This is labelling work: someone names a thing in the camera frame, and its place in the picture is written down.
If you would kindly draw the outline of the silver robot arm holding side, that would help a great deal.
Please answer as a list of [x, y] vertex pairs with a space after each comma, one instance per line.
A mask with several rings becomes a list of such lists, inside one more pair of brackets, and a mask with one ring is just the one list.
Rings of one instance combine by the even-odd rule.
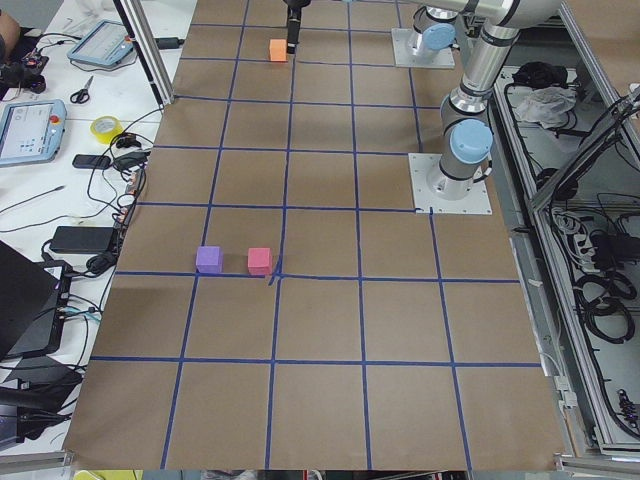
[[455, 37], [460, 14], [484, 19], [459, 85], [442, 102], [446, 148], [427, 174], [429, 188], [445, 200], [461, 200], [475, 183], [479, 165], [490, 153], [493, 133], [486, 107], [498, 74], [519, 33], [555, 15], [558, 1], [421, 1], [414, 14], [415, 53], [439, 51]]

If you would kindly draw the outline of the black gripper holding side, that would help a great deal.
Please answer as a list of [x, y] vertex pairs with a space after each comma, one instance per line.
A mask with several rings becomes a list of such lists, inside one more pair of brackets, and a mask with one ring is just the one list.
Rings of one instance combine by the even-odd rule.
[[287, 53], [295, 54], [299, 44], [300, 22], [302, 10], [309, 5], [309, 0], [284, 0], [287, 6]]

